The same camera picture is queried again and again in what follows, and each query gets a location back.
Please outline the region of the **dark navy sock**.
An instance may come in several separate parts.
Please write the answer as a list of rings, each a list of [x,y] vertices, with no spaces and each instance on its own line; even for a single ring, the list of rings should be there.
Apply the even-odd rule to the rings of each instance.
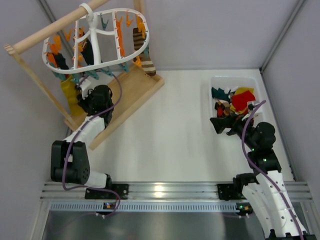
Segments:
[[[85,38],[83,41],[79,43],[81,46],[81,54],[84,57],[84,60],[87,65],[93,65],[94,64],[94,54],[93,54],[93,48],[90,40],[88,38]]]
[[[62,70],[69,70],[70,69],[66,63],[66,59],[64,58],[64,56],[61,53],[58,53],[58,54],[53,53],[53,58],[55,60],[57,68],[60,68]]]

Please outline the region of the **red sock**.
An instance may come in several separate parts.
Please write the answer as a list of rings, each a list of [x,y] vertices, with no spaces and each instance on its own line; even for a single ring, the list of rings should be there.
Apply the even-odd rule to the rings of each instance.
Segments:
[[[249,90],[236,94],[232,97],[232,105],[237,112],[243,111],[247,107],[247,102],[255,101],[255,95]]]

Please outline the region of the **orange black argyle sock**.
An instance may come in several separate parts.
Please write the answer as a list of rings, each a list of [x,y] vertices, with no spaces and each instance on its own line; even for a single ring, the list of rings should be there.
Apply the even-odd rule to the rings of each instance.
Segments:
[[[232,114],[231,105],[225,100],[217,100],[214,104],[217,118],[224,118]]]

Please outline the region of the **large mustard yellow sock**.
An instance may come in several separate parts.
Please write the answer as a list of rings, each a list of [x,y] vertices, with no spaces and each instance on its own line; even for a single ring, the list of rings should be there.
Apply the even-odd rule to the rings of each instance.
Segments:
[[[60,88],[66,97],[71,114],[76,117],[81,116],[84,110],[78,105],[77,95],[80,94],[80,91],[76,89],[73,76],[69,75],[66,80],[61,81]]]

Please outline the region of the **white round clip hanger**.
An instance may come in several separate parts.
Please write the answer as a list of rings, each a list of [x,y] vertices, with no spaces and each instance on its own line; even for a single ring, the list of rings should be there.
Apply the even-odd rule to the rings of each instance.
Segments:
[[[129,62],[141,67],[139,55],[149,50],[150,31],[145,16],[132,8],[111,8],[95,11],[87,3],[79,5],[82,16],[69,20],[63,27],[65,39],[72,45],[71,65],[68,70],[57,68],[53,54],[62,53],[61,38],[55,32],[43,41],[42,60],[56,77],[97,71],[110,73],[109,67],[127,67]],[[133,28],[138,28],[145,38],[139,50],[134,50]],[[88,38],[92,45],[94,64],[87,65],[81,54],[80,42]]]

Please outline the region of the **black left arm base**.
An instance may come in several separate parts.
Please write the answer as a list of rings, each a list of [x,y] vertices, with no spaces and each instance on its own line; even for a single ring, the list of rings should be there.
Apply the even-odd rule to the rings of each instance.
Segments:
[[[117,193],[121,200],[128,199],[129,184],[126,183],[113,183],[111,190]],[[84,198],[86,200],[115,200],[117,196],[111,192],[101,190],[86,189]]]

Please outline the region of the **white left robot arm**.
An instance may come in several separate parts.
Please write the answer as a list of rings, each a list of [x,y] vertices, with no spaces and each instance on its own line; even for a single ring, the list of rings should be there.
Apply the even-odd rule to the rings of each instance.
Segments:
[[[109,174],[91,170],[87,148],[106,129],[112,119],[113,93],[107,85],[98,85],[86,97],[77,96],[79,106],[87,113],[84,122],[70,136],[51,145],[50,178],[54,182],[108,189]]]

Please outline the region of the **brown striped sock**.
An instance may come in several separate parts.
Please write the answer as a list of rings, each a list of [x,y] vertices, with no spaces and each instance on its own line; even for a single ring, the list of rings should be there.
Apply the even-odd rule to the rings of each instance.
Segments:
[[[137,27],[133,28],[132,37],[133,37],[134,50],[137,51],[143,46],[146,38],[143,37],[142,32],[139,32],[139,29]],[[143,71],[151,77],[155,76],[157,73],[156,67],[151,60],[151,57],[149,54],[149,47],[147,46],[138,57],[139,57]]]

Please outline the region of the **wooden drying rack stand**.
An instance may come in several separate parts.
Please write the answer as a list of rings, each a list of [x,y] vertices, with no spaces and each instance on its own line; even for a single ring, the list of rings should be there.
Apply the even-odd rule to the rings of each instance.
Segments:
[[[96,12],[100,11],[99,7],[104,4],[102,0],[92,0],[87,3],[93,7]],[[41,91],[51,100],[51,102],[58,108],[65,118],[65,123],[72,130],[76,131],[85,121],[87,113],[81,116],[73,116],[70,108],[65,109],[58,100],[54,97],[52,92],[44,85],[42,80],[23,60],[21,54],[29,50],[38,43],[44,43],[46,37],[52,33],[56,33],[61,39],[61,54],[66,59],[66,64],[72,64],[72,44],[69,43],[64,35],[62,28],[67,26],[67,22],[74,20],[76,17],[81,17],[85,11],[83,9],[74,10],[65,15],[59,20],[51,23],[47,27],[39,30],[31,36],[21,40],[15,45],[6,44],[4,49],[13,57],[16,62],[25,70],[25,72],[32,78]],[[164,85],[164,79],[159,75],[149,76],[144,72],[141,66],[137,66],[132,61],[127,63],[126,68],[119,65],[110,66],[108,68],[110,73],[104,71],[97,71],[94,75],[86,73],[71,74],[73,82],[77,85],[85,79],[91,81],[91,89],[99,85],[106,85],[112,91],[111,100],[113,102],[112,118],[105,130],[103,130],[89,145],[87,149],[95,149],[101,144],[110,134],[112,134],[122,123],[125,122],[139,107],[141,107],[157,90]],[[65,81],[69,75],[60,78],[60,82]]]

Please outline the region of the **aluminium mounting rail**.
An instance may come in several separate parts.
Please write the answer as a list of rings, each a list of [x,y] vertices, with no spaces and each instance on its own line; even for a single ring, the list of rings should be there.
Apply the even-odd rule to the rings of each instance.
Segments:
[[[58,182],[46,182],[40,195],[51,211],[138,213],[235,213],[250,214],[246,199],[221,200],[217,184],[229,182],[119,182],[129,184],[127,199],[85,199],[86,188],[64,190]]]

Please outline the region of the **thin mustard yellow sock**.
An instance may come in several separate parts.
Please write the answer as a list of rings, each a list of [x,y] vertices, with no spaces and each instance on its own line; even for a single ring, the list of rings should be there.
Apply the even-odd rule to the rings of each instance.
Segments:
[[[254,88],[251,87],[239,87],[237,90],[234,92],[234,96],[243,94],[245,92],[250,92],[252,95],[254,95]]]

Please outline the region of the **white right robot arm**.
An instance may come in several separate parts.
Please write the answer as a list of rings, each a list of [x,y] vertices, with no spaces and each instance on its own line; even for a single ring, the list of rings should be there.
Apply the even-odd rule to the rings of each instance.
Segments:
[[[285,187],[282,168],[273,145],[275,127],[265,121],[254,125],[247,116],[231,114],[212,117],[210,122],[217,134],[225,129],[228,136],[237,135],[252,173],[237,174],[228,191],[219,197],[225,201],[244,198],[256,215],[267,240],[315,240],[302,224]]]

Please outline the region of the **white plastic basket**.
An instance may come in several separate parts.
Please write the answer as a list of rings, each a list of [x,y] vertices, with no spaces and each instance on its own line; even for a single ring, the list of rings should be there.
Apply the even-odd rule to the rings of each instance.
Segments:
[[[235,118],[237,116],[246,115],[248,113],[247,107],[242,111],[236,111],[235,107],[232,105],[232,97],[234,96],[234,92],[239,87],[247,87],[247,88],[254,88],[254,96],[255,101],[261,101],[265,98],[261,96],[261,91],[259,85],[256,83],[256,81],[251,77],[230,77],[230,76],[213,76],[209,80],[209,124],[211,125],[211,129],[215,131],[212,123],[210,122],[210,118],[217,118],[217,113],[214,109],[215,103],[217,100],[216,98],[212,98],[211,94],[211,88],[214,87],[216,89],[221,88],[224,90],[226,94],[229,95],[230,98],[230,109],[232,110],[232,113],[229,116]],[[230,130],[230,128],[226,128],[222,133],[227,133]]]

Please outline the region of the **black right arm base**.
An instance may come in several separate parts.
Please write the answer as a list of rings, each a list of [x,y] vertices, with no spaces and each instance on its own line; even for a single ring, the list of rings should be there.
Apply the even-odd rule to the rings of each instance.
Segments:
[[[245,197],[242,195],[237,186],[231,183],[220,183],[217,184],[218,198],[224,201],[230,200],[244,200]]]

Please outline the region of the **dark green sock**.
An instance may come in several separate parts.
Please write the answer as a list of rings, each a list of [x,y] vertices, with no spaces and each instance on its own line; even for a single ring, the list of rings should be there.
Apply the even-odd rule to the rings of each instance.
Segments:
[[[229,98],[229,95],[227,93],[225,93],[225,91],[221,88],[214,88],[212,87],[211,88],[211,96],[213,99],[218,99],[218,100],[224,100],[224,101],[227,101],[227,102],[230,102],[230,98]]]

